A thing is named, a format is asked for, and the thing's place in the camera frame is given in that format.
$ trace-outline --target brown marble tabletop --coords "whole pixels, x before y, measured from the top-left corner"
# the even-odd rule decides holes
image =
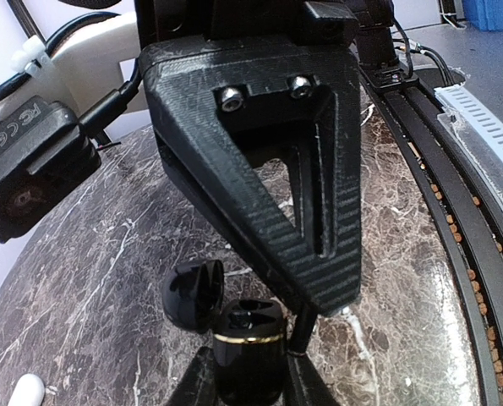
[[[478,405],[467,326],[422,195],[376,115],[362,147],[362,298],[320,318],[310,358],[340,405]],[[260,176],[290,215],[282,165]],[[0,290],[0,405],[27,372],[46,383],[43,405],[163,405],[211,344],[161,306],[163,274],[198,257],[224,261],[226,301],[271,297],[167,179],[150,128],[103,152]]]

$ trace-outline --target gray floor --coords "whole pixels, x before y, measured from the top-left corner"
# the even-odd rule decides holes
[[[482,32],[467,24],[466,30],[434,25],[407,33],[460,68],[467,89],[503,122],[503,32]]]

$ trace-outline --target bolt head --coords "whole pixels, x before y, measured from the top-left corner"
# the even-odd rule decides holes
[[[235,112],[243,106],[243,94],[235,87],[227,87],[221,92],[221,110]]]
[[[291,97],[293,99],[303,99],[311,95],[313,85],[308,78],[297,76],[291,80]]]

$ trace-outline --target marble surface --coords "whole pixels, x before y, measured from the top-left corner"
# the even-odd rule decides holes
[[[459,298],[417,185],[377,116],[363,126],[361,300],[317,324],[309,354],[340,405],[478,405]],[[287,173],[260,174],[291,215]],[[43,405],[163,405],[209,335],[165,318],[163,274],[219,258],[226,301],[271,293],[164,175],[150,129],[41,223],[0,291],[0,405],[36,373]]]

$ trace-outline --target blue plastic container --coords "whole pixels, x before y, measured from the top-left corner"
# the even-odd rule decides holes
[[[479,30],[503,30],[503,0],[463,0],[463,10]]]

